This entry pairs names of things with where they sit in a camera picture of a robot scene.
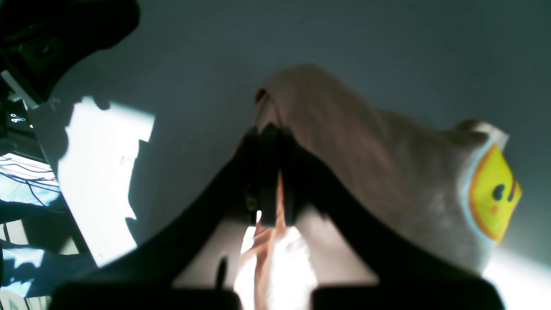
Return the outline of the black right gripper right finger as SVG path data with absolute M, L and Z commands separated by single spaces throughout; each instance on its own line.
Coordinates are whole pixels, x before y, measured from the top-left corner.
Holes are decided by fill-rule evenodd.
M 406 241 L 368 212 L 329 167 L 278 132 L 286 204 L 311 250 L 313 298 L 494 298 L 481 276 Z

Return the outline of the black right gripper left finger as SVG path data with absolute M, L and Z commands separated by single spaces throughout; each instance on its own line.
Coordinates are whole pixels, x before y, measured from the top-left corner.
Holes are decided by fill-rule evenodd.
M 199 198 L 144 245 L 81 279 L 63 285 L 57 298 L 127 296 L 146 289 L 165 290 L 213 237 L 227 215 L 253 224 L 256 212 L 270 226 L 277 222 L 280 131 L 270 124 L 252 128 L 236 155 Z

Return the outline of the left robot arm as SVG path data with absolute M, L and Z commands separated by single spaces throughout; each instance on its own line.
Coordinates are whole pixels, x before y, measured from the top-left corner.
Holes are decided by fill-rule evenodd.
M 139 20 L 136 0 L 3 0 L 1 139 L 35 139 L 25 108 L 47 102 L 65 73 L 117 45 Z

